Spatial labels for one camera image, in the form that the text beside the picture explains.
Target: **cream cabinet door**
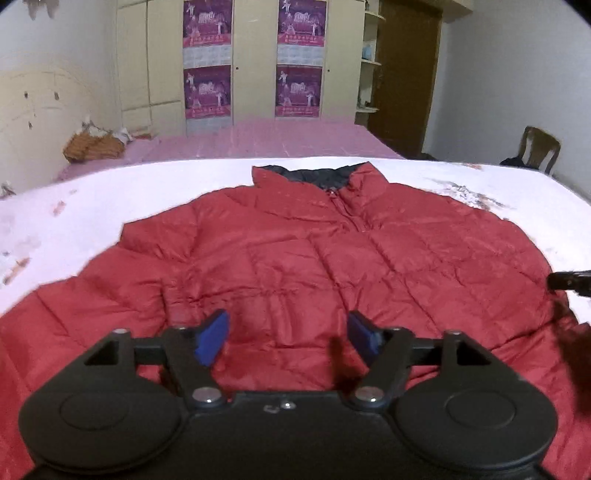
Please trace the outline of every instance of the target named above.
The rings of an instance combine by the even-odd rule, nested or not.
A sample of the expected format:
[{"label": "cream cabinet door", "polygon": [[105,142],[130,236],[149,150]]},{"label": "cream cabinet door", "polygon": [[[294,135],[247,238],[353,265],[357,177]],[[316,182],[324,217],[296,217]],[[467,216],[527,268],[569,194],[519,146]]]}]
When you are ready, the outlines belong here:
[{"label": "cream cabinet door", "polygon": [[123,8],[135,4],[144,4],[147,0],[118,0],[117,7]]},{"label": "cream cabinet door", "polygon": [[322,86],[322,117],[355,121],[365,2],[329,0],[326,60]]},{"label": "cream cabinet door", "polygon": [[148,2],[150,103],[183,98],[183,0]]},{"label": "cream cabinet door", "polygon": [[134,108],[123,112],[123,126],[134,134],[150,131],[152,127],[150,107]]},{"label": "cream cabinet door", "polygon": [[121,8],[117,12],[117,67],[123,110],[147,106],[150,102],[146,15],[146,3]]},{"label": "cream cabinet door", "polygon": [[278,16],[278,0],[234,1],[232,110],[235,123],[275,117]]},{"label": "cream cabinet door", "polygon": [[186,135],[187,124],[184,113],[184,102],[154,105],[152,107],[152,133],[175,137]]}]

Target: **white mattress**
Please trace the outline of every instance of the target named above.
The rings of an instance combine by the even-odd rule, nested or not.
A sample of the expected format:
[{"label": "white mattress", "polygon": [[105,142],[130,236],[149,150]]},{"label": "white mattress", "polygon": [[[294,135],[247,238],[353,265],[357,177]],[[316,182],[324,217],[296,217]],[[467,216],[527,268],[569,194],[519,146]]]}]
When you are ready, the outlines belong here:
[{"label": "white mattress", "polygon": [[[390,182],[448,195],[519,225],[555,271],[591,270],[591,206],[532,170],[357,157],[179,160],[95,173],[0,202],[0,314],[37,286],[76,275],[119,239],[124,223],[224,187],[252,185],[251,167],[338,168],[370,161]],[[27,266],[2,283],[17,261]],[[591,300],[569,293],[578,320]]]}]

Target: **pink bedsheet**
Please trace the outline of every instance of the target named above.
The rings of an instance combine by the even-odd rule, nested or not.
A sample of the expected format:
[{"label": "pink bedsheet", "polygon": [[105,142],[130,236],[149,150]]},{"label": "pink bedsheet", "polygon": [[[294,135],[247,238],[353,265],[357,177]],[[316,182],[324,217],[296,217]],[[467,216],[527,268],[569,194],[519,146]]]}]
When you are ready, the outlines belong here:
[{"label": "pink bedsheet", "polygon": [[257,120],[192,137],[136,140],[125,156],[69,165],[57,181],[108,168],[197,158],[403,158],[360,125],[306,120]]}]

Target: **white shelf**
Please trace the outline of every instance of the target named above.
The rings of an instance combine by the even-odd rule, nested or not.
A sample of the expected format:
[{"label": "white shelf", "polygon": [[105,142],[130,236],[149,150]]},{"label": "white shelf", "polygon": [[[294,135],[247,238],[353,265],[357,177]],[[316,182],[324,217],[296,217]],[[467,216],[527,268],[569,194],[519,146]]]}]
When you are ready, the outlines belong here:
[{"label": "white shelf", "polygon": [[382,64],[380,62],[373,61],[373,60],[361,59],[361,63],[367,63],[368,65],[373,65],[375,67],[381,67],[382,66]]},{"label": "white shelf", "polygon": [[375,113],[379,108],[373,106],[357,106],[357,113]]},{"label": "white shelf", "polygon": [[382,17],[380,14],[376,14],[374,12],[370,12],[368,10],[365,11],[365,19],[366,20],[375,20],[375,21],[386,21],[386,19],[384,17]]}]

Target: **poster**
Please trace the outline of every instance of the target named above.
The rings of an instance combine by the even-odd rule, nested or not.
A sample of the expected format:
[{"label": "poster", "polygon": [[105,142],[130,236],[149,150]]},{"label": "poster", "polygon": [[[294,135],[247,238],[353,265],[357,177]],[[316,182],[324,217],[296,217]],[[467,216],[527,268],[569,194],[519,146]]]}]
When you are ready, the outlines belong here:
[{"label": "poster", "polygon": [[186,0],[183,48],[232,43],[232,0]]},{"label": "poster", "polygon": [[322,67],[277,66],[275,116],[320,116]]},{"label": "poster", "polygon": [[322,67],[324,65],[324,47],[277,45],[277,64]]},{"label": "poster", "polygon": [[187,119],[230,116],[230,65],[184,71]]},{"label": "poster", "polygon": [[326,2],[280,0],[278,44],[324,47]]},{"label": "poster", "polygon": [[222,128],[232,126],[231,116],[213,116],[211,118],[190,118],[187,120],[187,135],[199,135],[206,132],[216,132]]},{"label": "poster", "polygon": [[215,67],[232,63],[231,45],[209,45],[183,49],[183,68]]}]

